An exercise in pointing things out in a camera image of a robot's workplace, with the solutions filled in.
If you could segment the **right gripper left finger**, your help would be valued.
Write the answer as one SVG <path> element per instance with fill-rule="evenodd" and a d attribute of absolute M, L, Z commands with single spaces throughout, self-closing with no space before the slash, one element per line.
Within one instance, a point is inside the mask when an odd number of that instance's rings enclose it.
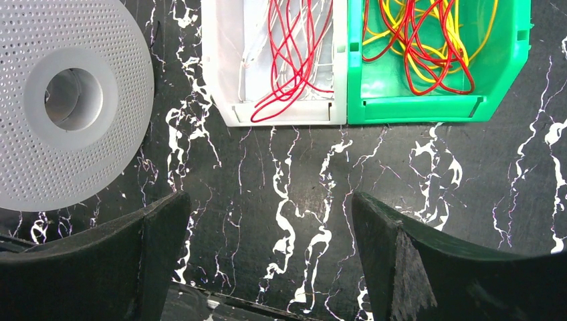
<path fill-rule="evenodd" d="M 159 320 L 191 214 L 177 191 L 34 244 L 1 236 L 2 320 Z"/>

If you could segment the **white perforated filament spool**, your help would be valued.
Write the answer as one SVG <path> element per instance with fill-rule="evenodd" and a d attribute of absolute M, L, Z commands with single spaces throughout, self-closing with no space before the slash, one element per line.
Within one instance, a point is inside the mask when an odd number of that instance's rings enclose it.
<path fill-rule="evenodd" d="M 1 207 L 82 202 L 127 167 L 148 129 L 148 46 L 119 1 L 1 2 Z"/>

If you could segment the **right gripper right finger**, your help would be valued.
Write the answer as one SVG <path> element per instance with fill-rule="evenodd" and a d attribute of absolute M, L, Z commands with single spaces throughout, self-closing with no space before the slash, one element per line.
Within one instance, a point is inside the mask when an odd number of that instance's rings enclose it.
<path fill-rule="evenodd" d="M 565 320 L 566 254 L 525 256 L 443 233 L 367 193 L 352 197 L 375 320 Z"/>

